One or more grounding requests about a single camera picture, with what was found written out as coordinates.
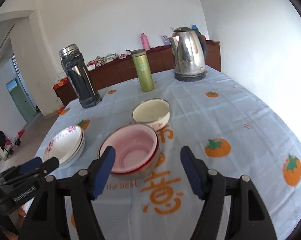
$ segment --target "kettle spout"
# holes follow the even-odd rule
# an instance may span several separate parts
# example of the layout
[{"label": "kettle spout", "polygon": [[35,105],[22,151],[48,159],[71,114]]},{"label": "kettle spout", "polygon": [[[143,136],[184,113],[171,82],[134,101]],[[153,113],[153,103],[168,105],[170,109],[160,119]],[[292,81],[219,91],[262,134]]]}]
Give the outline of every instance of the kettle spout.
[{"label": "kettle spout", "polygon": [[169,37],[169,41],[170,41],[170,43],[172,45],[172,51],[173,51],[173,53],[175,53],[176,50],[177,50],[178,40],[179,40],[179,36]]}]

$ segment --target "kettle base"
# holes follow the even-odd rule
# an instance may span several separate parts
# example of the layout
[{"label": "kettle base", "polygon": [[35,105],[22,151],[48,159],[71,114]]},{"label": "kettle base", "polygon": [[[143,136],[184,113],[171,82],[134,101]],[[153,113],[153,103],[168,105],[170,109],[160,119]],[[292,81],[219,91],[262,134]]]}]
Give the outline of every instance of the kettle base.
[{"label": "kettle base", "polygon": [[204,72],[195,75],[185,75],[185,74],[183,75],[175,72],[174,74],[175,74],[175,79],[183,82],[195,82],[198,80],[202,80],[204,77],[206,77],[206,74]]}]

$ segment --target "wooden cabinet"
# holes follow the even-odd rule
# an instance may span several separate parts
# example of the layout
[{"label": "wooden cabinet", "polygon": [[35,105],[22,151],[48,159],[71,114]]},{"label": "wooden cabinet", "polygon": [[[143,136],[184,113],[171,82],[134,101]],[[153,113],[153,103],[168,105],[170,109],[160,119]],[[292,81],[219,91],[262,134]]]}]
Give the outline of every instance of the wooden cabinet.
[{"label": "wooden cabinet", "polygon": [[[206,41],[208,55],[205,59],[205,64],[221,71],[221,54],[219,41]],[[152,48],[147,51],[147,58],[152,73],[157,73],[175,68],[175,60],[172,54],[171,46],[162,46]],[[132,56],[127,56],[125,59],[116,59],[103,66],[89,71],[93,85],[97,90],[118,84],[133,78],[137,78]],[[55,89],[57,96],[66,106],[70,101],[77,98],[71,84],[68,82],[65,85]]]}]

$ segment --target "pink thermos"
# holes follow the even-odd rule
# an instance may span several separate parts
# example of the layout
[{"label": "pink thermos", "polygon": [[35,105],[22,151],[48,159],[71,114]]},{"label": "pink thermos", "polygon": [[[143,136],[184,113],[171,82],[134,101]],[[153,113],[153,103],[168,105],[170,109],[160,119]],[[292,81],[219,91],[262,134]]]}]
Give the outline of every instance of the pink thermos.
[{"label": "pink thermos", "polygon": [[141,43],[143,44],[143,48],[145,50],[150,50],[151,49],[151,47],[149,46],[149,43],[148,43],[147,36],[144,33],[141,34],[140,40],[141,40]]}]

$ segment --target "green thermos cup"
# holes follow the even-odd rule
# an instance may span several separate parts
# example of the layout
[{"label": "green thermos cup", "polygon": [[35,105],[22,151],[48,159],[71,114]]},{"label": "green thermos cup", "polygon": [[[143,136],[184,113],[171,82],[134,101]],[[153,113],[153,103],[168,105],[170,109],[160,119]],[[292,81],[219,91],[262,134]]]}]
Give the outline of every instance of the green thermos cup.
[{"label": "green thermos cup", "polygon": [[132,60],[137,71],[140,87],[143,92],[152,91],[154,82],[151,69],[149,68],[146,50],[138,49],[132,51]]}]

